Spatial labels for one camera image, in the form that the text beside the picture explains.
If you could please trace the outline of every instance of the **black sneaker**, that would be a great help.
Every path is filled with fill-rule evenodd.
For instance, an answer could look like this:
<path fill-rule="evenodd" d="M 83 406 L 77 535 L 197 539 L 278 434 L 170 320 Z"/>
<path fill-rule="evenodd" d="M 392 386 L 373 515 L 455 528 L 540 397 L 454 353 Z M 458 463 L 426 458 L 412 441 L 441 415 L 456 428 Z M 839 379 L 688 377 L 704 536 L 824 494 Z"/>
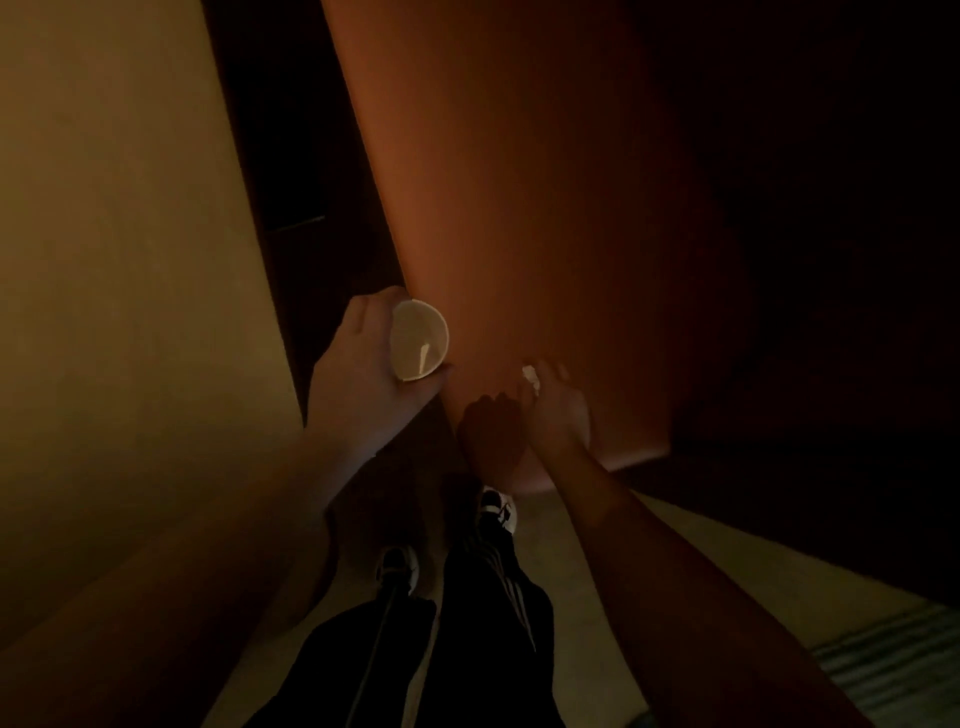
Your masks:
<path fill-rule="evenodd" d="M 483 487 L 480 494 L 480 507 L 477 509 L 477 519 L 491 514 L 496 516 L 500 523 L 511 535 L 516 531 L 516 506 L 514 500 L 489 485 Z"/>
<path fill-rule="evenodd" d="M 399 582 L 411 595 L 420 579 L 420 562 L 412 546 L 390 546 L 380 554 L 376 565 L 376 584 L 379 589 Z"/>

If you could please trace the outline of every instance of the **wrist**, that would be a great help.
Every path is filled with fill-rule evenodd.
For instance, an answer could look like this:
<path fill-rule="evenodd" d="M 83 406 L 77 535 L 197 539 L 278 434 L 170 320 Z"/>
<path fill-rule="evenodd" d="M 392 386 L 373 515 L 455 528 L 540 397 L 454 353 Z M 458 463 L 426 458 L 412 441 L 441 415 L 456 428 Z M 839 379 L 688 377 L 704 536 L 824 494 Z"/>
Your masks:
<path fill-rule="evenodd" d="M 346 483 L 367 458 L 350 442 L 308 426 L 297 442 L 297 460 L 308 477 L 326 479 L 334 475 Z"/>
<path fill-rule="evenodd" d="M 537 457 L 548 471 L 563 470 L 593 458 L 587 447 L 575 440 L 558 448 L 538 450 Z"/>

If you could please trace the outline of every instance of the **cup rim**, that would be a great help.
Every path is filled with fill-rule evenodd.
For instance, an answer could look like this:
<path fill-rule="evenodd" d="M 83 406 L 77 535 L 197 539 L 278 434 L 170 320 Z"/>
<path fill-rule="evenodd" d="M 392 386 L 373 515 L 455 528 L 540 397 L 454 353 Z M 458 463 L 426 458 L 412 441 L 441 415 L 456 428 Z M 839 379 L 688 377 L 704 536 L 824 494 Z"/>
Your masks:
<path fill-rule="evenodd" d="M 450 326 L 447 324 L 446 318 L 445 318 L 445 316 L 440 312 L 440 309 L 439 309 L 439 308 L 437 308 L 435 305 L 431 305 L 430 303 L 427 303 L 426 301 L 421 301 L 420 299 L 412 299 L 412 298 L 411 298 L 411 299 L 406 299 L 406 300 L 404 300 L 404 301 L 401 301 L 401 302 L 399 302 L 397 305 L 394 306 L 394 311 L 396 311 L 396 310 L 397 310 L 398 308 L 400 308 L 402 305 L 406 305 L 406 304 L 415 304 L 415 305 L 418 305 L 418 306 L 427 308 L 427 309 L 429 309 L 430 311 L 433 311 L 433 313 L 435 313 L 435 314 L 437 315 L 437 317 L 440 319 L 441 323 L 444 325 L 444 352 L 441 354 L 440 360 L 437 362 L 436 366 L 434 366 L 433 368 L 427 370 L 426 372 L 424 372 L 424 373 L 421 374 L 421 375 L 408 376 L 408 377 L 400 377 L 400 376 L 399 376 L 399 377 L 398 377 L 398 379 L 399 379 L 400 381 L 417 381 L 418 379 L 423 379 L 425 376 L 430 376 L 430 375 L 432 375 L 434 372 L 436 372 L 438 369 L 440 369 L 440 367 L 443 365 L 444 361 L 446 360 L 446 355 L 447 355 L 447 353 L 448 353 L 449 350 L 450 350 Z"/>

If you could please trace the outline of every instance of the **paper cup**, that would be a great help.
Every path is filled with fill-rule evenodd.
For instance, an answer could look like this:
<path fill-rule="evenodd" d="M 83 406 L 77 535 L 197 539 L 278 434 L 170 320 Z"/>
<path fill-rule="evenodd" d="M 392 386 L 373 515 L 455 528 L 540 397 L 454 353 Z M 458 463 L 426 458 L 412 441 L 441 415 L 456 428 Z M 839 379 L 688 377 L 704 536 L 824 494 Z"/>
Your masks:
<path fill-rule="evenodd" d="M 411 299 L 394 308 L 390 363 L 401 381 L 433 374 L 444 363 L 450 332 L 444 316 L 429 303 Z"/>

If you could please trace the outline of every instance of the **forearm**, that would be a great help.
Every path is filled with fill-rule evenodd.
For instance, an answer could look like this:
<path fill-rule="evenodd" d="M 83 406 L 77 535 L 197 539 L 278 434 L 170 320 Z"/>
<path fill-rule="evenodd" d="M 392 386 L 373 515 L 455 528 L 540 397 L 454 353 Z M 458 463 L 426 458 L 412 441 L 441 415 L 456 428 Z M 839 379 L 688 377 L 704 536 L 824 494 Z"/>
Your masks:
<path fill-rule="evenodd" d="M 546 463 L 663 724 L 866 724 L 809 654 L 585 451 Z"/>
<path fill-rule="evenodd" d="M 199 723 L 203 713 L 151 702 L 189 694 L 201 676 L 222 684 L 302 535 L 356 467 L 304 441 L 273 474 L 91 584 L 0 654 L 0 713 L 18 726 L 142 725 L 162 708 L 179 724 Z M 216 665 L 197 647 L 214 635 Z"/>

